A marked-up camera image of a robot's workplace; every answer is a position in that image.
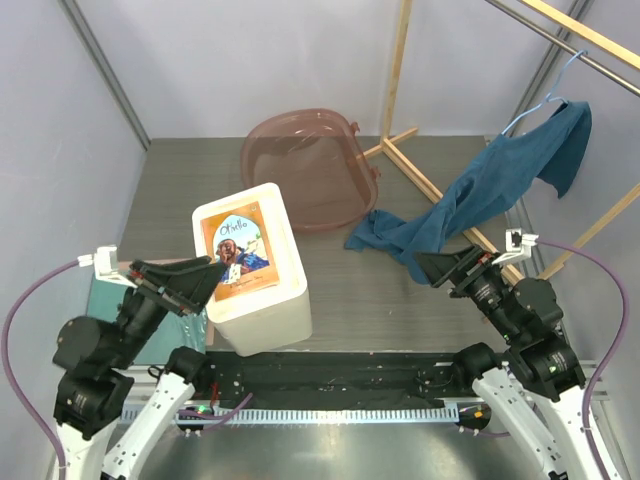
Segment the blue t shirt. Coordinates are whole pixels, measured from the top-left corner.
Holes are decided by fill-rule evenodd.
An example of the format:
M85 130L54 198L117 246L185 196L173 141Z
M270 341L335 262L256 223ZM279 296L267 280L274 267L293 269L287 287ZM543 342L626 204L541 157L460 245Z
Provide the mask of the blue t shirt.
M518 137L498 135L426 213L405 221L376 209L348 237L345 248L375 249L407 267L412 280L429 283L416 252L438 253L447 241L511 209L534 179L567 194L583 161L592 129L587 102L567 102L535 129Z

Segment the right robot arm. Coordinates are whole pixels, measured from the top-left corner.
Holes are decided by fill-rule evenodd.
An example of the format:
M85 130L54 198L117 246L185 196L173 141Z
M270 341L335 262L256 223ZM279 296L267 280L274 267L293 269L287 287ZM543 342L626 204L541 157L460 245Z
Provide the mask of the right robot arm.
M502 277L536 240L510 231L503 253L471 246L415 254L432 287L451 282L450 297L472 300L507 345L502 354L484 343L456 353L453 386L489 406L539 478L618 479L590 407L596 379L557 331L563 311L551 284L525 277L510 286Z

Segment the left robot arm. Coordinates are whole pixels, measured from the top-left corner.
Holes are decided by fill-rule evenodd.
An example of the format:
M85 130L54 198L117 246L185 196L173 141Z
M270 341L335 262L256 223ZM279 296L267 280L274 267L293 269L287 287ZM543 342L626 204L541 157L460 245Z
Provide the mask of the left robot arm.
M64 371L54 405L60 478L138 478L184 403L211 391L215 373L208 356L187 346L174 349L151 398L120 441L108 445L134 385L125 370L168 314L200 314L226 269L208 256L166 264L135 260L115 276L127 287L115 321L80 316L64 324L53 356Z

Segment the light blue wire hanger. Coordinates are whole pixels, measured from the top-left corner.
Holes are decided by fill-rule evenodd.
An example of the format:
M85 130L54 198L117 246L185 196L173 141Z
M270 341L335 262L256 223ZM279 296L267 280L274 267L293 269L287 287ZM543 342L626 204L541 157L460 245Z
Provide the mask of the light blue wire hanger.
M536 112L548 103L561 100L561 97L556 95L555 91L565 71L574 61L586 57L588 53L589 51L585 49L574 51L570 58L556 72L553 81L550 82L550 78L556 70L562 53L559 47L549 47L536 68L534 75L525 87L525 91L512 114L512 118L501 131L501 135L505 137L512 136L524 117Z

